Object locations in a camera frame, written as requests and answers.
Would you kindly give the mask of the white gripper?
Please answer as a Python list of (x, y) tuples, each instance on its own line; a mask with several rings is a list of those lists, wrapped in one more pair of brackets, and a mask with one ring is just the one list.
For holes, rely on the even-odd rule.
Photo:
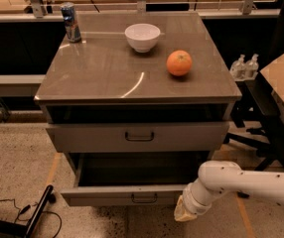
[(174, 210), (174, 218), (178, 222), (195, 220), (197, 215), (204, 215), (213, 203), (213, 193), (200, 181), (189, 183), (179, 196)]

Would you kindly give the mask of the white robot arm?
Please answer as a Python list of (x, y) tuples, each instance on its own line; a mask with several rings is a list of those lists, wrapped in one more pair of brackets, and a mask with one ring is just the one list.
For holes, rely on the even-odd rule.
[(244, 171), (234, 162), (207, 161), (199, 167), (198, 178), (179, 196), (175, 220), (191, 221), (204, 215), (215, 200), (232, 191), (284, 207), (284, 173)]

